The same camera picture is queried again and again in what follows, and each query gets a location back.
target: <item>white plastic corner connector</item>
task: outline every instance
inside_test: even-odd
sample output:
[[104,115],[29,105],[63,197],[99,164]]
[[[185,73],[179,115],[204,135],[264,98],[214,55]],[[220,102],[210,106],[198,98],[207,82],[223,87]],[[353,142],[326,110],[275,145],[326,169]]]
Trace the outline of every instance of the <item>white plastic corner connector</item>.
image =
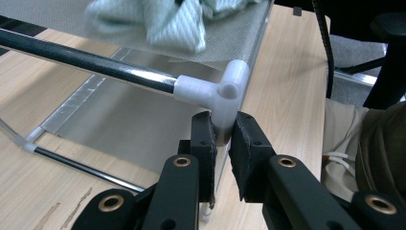
[[212,123],[217,137],[217,145],[228,143],[241,107],[250,68],[242,60],[228,63],[220,83],[180,76],[174,87],[176,100],[196,104],[212,111]]

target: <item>metal rod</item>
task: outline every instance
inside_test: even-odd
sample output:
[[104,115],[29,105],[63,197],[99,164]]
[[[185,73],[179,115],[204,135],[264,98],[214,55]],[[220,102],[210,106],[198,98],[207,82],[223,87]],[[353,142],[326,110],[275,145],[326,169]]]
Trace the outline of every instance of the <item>metal rod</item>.
[[3,132],[7,137],[9,137],[11,140],[14,139],[15,137],[18,136],[18,133],[16,133],[7,123],[5,123],[1,118],[0,118],[0,131]]
[[[14,131],[9,125],[7,125],[7,123],[5,123],[1,118],[0,118],[0,131],[3,132],[4,134],[6,134],[6,136],[8,136],[13,141],[14,141],[14,139],[20,139],[21,140],[20,142],[15,142],[14,141],[14,143],[18,147],[24,149],[24,145],[27,143],[26,140],[23,137],[21,137],[16,131]],[[64,156],[61,156],[61,155],[59,155],[57,153],[54,153],[52,151],[43,149],[41,147],[36,147],[34,149],[34,152],[36,152],[38,154],[41,154],[43,156],[46,156],[48,158],[51,158],[53,160],[56,160],[57,162],[60,162],[60,163],[65,164],[67,166],[73,167],[73,168],[75,168],[77,170],[80,170],[82,172],[94,175],[97,178],[103,179],[103,180],[105,180],[107,182],[119,185],[119,186],[121,186],[123,188],[126,188],[126,189],[132,191],[132,192],[141,193],[144,190],[144,188],[139,187],[139,186],[134,185],[134,184],[131,184],[131,183],[129,183],[129,182],[125,181],[125,180],[122,180],[122,179],[120,179],[120,178],[118,178],[118,177],[116,177],[114,175],[110,175],[110,174],[107,174],[105,172],[98,171],[98,170],[93,169],[93,168],[91,168],[89,166],[83,165],[83,164],[81,164],[79,162],[76,162],[76,161],[71,160],[69,158],[66,158]]]
[[353,74],[358,74],[363,71],[382,66],[384,60],[385,60],[385,57],[381,57],[381,58],[371,60],[371,61],[359,64],[359,65],[353,65],[350,67],[342,67],[342,68],[336,68],[336,69],[343,71],[346,74],[353,75]]
[[75,169],[80,170],[82,172],[94,175],[97,178],[100,178],[100,179],[103,179],[103,180],[108,181],[110,183],[119,185],[119,186],[121,186],[123,188],[126,188],[126,189],[132,191],[132,192],[141,193],[144,190],[144,188],[141,188],[141,187],[139,187],[137,185],[131,184],[131,183],[129,183],[129,182],[125,181],[125,180],[122,180],[122,179],[120,179],[120,178],[118,178],[118,177],[116,177],[114,175],[110,175],[110,174],[107,174],[105,172],[98,171],[98,170],[93,169],[93,168],[91,168],[89,166],[83,165],[83,164],[81,164],[79,162],[73,161],[73,160],[71,160],[69,158],[66,158],[64,156],[56,154],[56,153],[54,153],[52,151],[43,149],[41,147],[37,147],[34,150],[34,152],[36,152],[38,154],[41,154],[43,156],[46,156],[48,158],[51,158],[53,160],[56,160],[57,162],[60,162],[60,163],[62,163],[64,165],[75,168]]
[[173,94],[176,77],[0,29],[0,47]]

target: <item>chair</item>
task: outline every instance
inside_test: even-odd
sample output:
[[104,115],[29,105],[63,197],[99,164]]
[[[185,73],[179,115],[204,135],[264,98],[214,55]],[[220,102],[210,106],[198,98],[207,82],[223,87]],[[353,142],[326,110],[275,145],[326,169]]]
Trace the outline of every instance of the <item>chair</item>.
[[316,6],[323,3],[321,8],[331,19],[332,34],[361,41],[379,41],[389,44],[388,52],[383,58],[350,68],[337,69],[353,74],[382,65],[364,106],[386,109],[396,104],[406,92],[406,66],[404,66],[406,63],[406,9],[402,7],[403,5],[396,0],[385,4],[371,2],[368,6],[361,1],[275,1],[277,5],[301,7],[313,12],[311,3]]

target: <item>wooden table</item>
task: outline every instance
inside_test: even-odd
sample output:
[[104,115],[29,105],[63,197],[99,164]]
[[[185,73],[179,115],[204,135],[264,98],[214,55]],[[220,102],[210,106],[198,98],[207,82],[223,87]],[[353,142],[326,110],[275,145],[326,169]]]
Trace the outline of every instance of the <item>wooden table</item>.
[[[274,149],[300,158],[319,177],[327,59],[316,17],[274,6],[242,110],[253,115]],[[118,47],[48,30],[38,37],[109,57]],[[0,57],[0,117],[23,135],[51,114],[88,74],[9,52]],[[159,174],[84,146],[43,135],[37,142],[141,186]],[[2,229],[69,229],[96,194],[113,185],[17,148],[0,133]],[[264,229],[261,205],[238,201],[229,161],[209,223],[201,229]]]

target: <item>chrome tube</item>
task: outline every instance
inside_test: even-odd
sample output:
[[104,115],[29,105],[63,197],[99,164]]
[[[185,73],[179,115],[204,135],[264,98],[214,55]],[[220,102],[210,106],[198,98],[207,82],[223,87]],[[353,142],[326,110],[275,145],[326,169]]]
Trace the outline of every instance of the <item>chrome tube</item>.
[[64,156],[61,156],[61,155],[59,155],[57,153],[54,153],[52,151],[43,149],[41,147],[37,147],[34,150],[34,152],[36,152],[38,154],[41,154],[43,156],[46,156],[48,158],[51,158],[51,159],[53,159],[53,160],[55,160],[57,162],[60,162],[60,163],[62,163],[64,165],[70,166],[70,167],[72,167],[74,169],[77,169],[77,170],[80,170],[82,172],[94,175],[97,178],[100,178],[100,179],[105,180],[107,182],[119,185],[119,186],[121,186],[123,188],[126,188],[126,189],[128,189],[128,190],[130,190],[132,192],[137,193],[137,194],[141,193],[144,190],[144,188],[142,188],[140,186],[137,186],[137,185],[134,185],[132,183],[129,183],[129,182],[125,181],[125,180],[122,180],[122,179],[120,179],[120,178],[118,178],[118,177],[116,177],[114,175],[111,175],[111,174],[96,170],[96,169],[94,169],[92,167],[83,165],[83,164],[81,164],[79,162],[76,162],[76,161],[71,160],[69,158],[66,158]]
[[18,136],[18,133],[16,133],[7,123],[5,123],[1,118],[0,118],[0,131],[3,132],[9,139],[13,140]]
[[3,29],[0,29],[0,47],[169,94],[173,94],[176,82],[176,77],[167,73],[122,63]]

